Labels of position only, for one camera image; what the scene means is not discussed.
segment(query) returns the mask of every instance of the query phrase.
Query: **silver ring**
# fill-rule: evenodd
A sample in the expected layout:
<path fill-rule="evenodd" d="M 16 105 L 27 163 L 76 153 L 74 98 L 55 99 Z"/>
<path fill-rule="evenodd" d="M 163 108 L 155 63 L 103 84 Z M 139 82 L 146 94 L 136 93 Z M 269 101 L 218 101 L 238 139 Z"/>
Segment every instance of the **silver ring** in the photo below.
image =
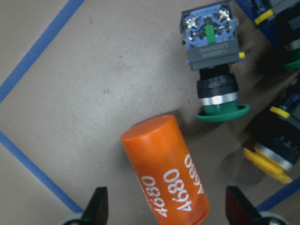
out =
<path fill-rule="evenodd" d="M 273 152 L 272 150 L 268 149 L 267 147 L 263 146 L 260 143 L 256 143 L 254 148 L 258 149 L 262 154 L 264 154 L 266 157 L 272 159 L 273 161 L 278 163 L 281 167 L 283 167 L 286 170 L 290 170 L 293 167 L 293 164 L 286 161 L 284 158 L 277 155 L 275 152 Z"/>
<path fill-rule="evenodd" d="M 234 100 L 237 100 L 238 98 L 239 98 L 239 92 L 237 91 L 229 94 L 217 95 L 214 97 L 201 98 L 200 101 L 203 106 L 219 105 L 226 102 L 232 102 Z"/>
<path fill-rule="evenodd" d="M 299 49 L 300 48 L 300 38 L 289 43 L 288 45 L 285 45 L 285 49 L 289 52 Z"/>

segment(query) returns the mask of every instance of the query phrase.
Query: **blue tape line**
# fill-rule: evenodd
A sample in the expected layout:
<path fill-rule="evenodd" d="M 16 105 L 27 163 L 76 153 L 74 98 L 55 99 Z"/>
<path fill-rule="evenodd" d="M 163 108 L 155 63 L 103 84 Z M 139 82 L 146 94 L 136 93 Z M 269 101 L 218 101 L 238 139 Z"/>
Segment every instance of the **blue tape line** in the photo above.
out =
<path fill-rule="evenodd" d="M 57 14 L 39 39 L 34 43 L 19 64 L 0 86 L 0 104 L 22 79 L 25 73 L 39 58 L 47 46 L 56 37 L 63 26 L 68 22 L 84 0 L 69 0 Z M 53 194 L 55 194 L 71 211 L 83 213 L 83 210 L 58 187 L 41 169 L 38 168 L 21 150 L 19 150 L 1 131 L 0 143 L 13 154 L 33 175 L 35 175 Z"/>
<path fill-rule="evenodd" d="M 0 143 L 16 157 L 33 175 L 36 176 L 53 194 L 55 194 L 72 212 L 83 213 L 83 210 L 58 187 L 38 166 L 32 162 L 17 146 L 14 145 L 2 131 Z"/>
<path fill-rule="evenodd" d="M 0 86 L 0 104 L 43 53 L 84 0 L 69 0 Z"/>
<path fill-rule="evenodd" d="M 288 198 L 295 192 L 300 190 L 300 177 L 294 180 L 292 183 L 286 185 L 283 189 L 279 190 L 273 196 L 259 204 L 256 209 L 258 211 L 269 211 L 274 206 L 281 203 L 284 199 Z"/>

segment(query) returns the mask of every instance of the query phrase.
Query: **yellow tab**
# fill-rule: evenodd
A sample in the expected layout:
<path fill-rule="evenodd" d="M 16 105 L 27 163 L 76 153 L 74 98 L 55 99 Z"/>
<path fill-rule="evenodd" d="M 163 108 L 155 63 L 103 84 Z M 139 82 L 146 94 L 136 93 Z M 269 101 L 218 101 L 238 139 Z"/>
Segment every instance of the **yellow tab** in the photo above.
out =
<path fill-rule="evenodd" d="M 284 173 L 285 169 L 268 160 L 268 158 L 258 154 L 257 152 L 252 152 L 245 148 L 244 156 L 246 157 L 246 159 L 248 159 L 250 162 L 252 162 L 254 165 L 256 165 L 258 168 L 260 168 L 262 171 L 264 171 L 274 179 L 284 184 L 289 184 L 292 182 L 292 179 Z"/>
<path fill-rule="evenodd" d="M 243 58 L 245 58 L 246 57 L 246 54 L 244 53 L 244 52 L 240 52 L 239 53 L 239 58 L 240 59 L 243 59 Z"/>
<path fill-rule="evenodd" d="M 287 119 L 290 117 L 290 114 L 287 111 L 284 111 L 283 109 L 277 108 L 277 107 L 271 107 L 270 112 L 275 113 L 279 116 L 282 116 L 283 118 Z"/>
<path fill-rule="evenodd" d="M 268 11 L 264 12 L 263 14 L 261 14 L 259 17 L 257 17 L 254 22 L 259 25 L 260 23 L 262 23 L 263 21 L 265 21 L 266 19 L 268 19 L 270 16 L 274 15 L 274 11 L 272 9 L 269 9 Z"/>

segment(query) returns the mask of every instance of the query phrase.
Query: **electrical component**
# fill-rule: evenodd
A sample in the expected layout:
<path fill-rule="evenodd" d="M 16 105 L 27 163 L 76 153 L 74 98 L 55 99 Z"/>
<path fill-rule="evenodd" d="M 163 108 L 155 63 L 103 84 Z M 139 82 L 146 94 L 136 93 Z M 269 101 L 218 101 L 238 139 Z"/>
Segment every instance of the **electrical component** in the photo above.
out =
<path fill-rule="evenodd" d="M 238 84 L 228 63 L 245 59 L 237 38 L 238 19 L 231 1 L 182 12 L 180 30 L 192 70 L 200 70 L 198 97 L 204 112 L 196 118 L 204 122 L 237 119 L 249 111 L 237 105 Z"/>
<path fill-rule="evenodd" d="M 278 39 L 286 51 L 286 69 L 300 68 L 300 0 L 298 2 L 274 19 Z"/>
<path fill-rule="evenodd" d="M 282 183 L 284 174 L 300 157 L 300 85 L 288 87 L 285 95 L 258 114 L 253 122 L 254 146 L 244 149 L 245 157 Z"/>
<path fill-rule="evenodd" d="M 271 21 L 277 15 L 294 7 L 299 2 L 299 0 L 250 0 L 257 15 L 254 22 L 259 25 L 266 20 Z"/>
<path fill-rule="evenodd" d="M 160 225 L 198 225 L 210 206 L 173 115 L 135 125 L 121 137 Z"/>

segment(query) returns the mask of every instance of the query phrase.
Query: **orange cap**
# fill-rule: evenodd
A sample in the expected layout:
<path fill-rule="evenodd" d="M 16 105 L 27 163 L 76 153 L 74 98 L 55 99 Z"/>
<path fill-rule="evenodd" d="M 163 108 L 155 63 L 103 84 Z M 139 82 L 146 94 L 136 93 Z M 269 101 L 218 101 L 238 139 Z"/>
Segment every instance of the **orange cap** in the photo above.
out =
<path fill-rule="evenodd" d="M 209 202 L 173 115 L 135 125 L 121 141 L 160 225 L 198 225 Z"/>

